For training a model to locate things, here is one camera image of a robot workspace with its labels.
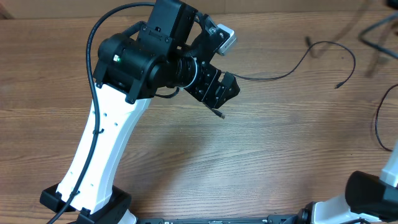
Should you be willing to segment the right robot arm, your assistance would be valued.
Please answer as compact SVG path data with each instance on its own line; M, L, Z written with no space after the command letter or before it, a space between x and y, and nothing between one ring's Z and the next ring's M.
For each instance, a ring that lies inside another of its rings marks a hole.
M377 223L397 221L397 146L380 176L355 171L345 192L302 209L295 223Z

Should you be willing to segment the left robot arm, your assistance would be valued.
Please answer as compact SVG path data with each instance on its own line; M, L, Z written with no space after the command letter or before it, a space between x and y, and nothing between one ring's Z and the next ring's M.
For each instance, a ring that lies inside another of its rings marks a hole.
M239 94L235 77L212 66L236 41L234 30L181 1L156 1L139 21L102 41L86 60L90 115L63 180L40 202L55 218L79 211L78 223L135 223L131 196L114 186L127 142L158 89L185 90L215 114Z

